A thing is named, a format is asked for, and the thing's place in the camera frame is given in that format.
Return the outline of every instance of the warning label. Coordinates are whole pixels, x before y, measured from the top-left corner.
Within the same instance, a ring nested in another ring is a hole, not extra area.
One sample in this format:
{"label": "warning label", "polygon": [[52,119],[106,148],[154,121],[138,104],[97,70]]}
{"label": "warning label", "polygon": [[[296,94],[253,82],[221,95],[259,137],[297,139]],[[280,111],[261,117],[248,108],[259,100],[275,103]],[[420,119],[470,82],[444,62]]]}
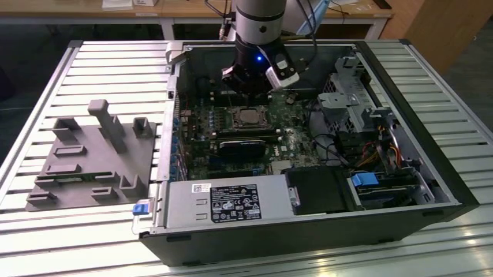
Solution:
{"label": "warning label", "polygon": [[209,188],[212,222],[260,219],[260,201],[256,185]]}

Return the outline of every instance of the aluminum slotted table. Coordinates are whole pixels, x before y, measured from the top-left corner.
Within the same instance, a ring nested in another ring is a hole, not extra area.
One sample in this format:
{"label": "aluminum slotted table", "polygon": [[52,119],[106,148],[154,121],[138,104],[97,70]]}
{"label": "aluminum slotted table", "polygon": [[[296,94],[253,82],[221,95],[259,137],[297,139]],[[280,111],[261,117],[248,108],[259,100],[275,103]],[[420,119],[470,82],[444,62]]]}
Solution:
{"label": "aluminum slotted table", "polygon": [[[121,123],[161,123],[166,104],[166,42],[72,44],[0,169],[0,276],[459,276],[493,267],[491,133],[412,46],[368,46],[480,203],[451,222],[402,241],[199,267],[162,265],[132,233],[132,205],[25,212],[26,194],[54,140],[57,117],[97,124],[86,104],[105,99]],[[154,180],[160,138],[154,138]]]}

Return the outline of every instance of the wooden table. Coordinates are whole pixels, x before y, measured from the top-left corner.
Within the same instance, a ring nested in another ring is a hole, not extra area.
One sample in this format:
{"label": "wooden table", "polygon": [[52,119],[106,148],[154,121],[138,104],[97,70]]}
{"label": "wooden table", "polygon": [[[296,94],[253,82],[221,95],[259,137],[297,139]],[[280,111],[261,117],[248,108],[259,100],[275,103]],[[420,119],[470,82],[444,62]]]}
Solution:
{"label": "wooden table", "polygon": [[[224,0],[209,0],[209,3],[219,9],[224,9]],[[364,39],[378,39],[383,30],[384,23],[392,17],[391,10],[379,9],[372,0],[359,0],[358,3],[343,5],[340,12],[327,10],[321,24],[340,25],[362,24],[368,25],[368,31]],[[174,39],[173,24],[220,24],[221,18],[204,5],[203,0],[164,0],[161,11],[161,27],[164,38]]]}
{"label": "wooden table", "polygon": [[[153,7],[105,12],[102,0],[0,0],[0,24],[160,24],[165,40],[173,40],[173,24],[220,24],[221,19],[203,0],[158,0]],[[209,3],[223,9],[224,0]],[[343,5],[340,12],[327,10],[321,24],[368,25],[366,39],[376,39],[391,10],[378,8],[372,0]]]}
{"label": "wooden table", "polygon": [[153,7],[105,12],[102,0],[0,0],[0,24],[160,24],[162,0]]}

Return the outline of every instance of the blue latch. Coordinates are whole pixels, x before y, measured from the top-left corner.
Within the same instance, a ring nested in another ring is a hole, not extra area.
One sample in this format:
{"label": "blue latch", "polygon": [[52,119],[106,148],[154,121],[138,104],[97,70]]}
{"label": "blue latch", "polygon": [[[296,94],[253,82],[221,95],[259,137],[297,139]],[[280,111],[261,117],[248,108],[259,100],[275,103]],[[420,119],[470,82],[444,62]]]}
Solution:
{"label": "blue latch", "polygon": [[378,185],[376,175],[374,173],[356,173],[351,177],[354,186]]}
{"label": "blue latch", "polygon": [[133,215],[148,215],[148,203],[145,204],[134,204],[132,209]]}

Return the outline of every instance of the cardboard box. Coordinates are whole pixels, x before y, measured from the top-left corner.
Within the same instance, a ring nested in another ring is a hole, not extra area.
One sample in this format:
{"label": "cardboard box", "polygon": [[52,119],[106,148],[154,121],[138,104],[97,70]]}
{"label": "cardboard box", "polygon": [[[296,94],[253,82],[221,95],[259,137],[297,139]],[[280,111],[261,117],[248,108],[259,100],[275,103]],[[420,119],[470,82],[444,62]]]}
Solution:
{"label": "cardboard box", "polygon": [[152,7],[158,0],[133,0],[133,5]]}

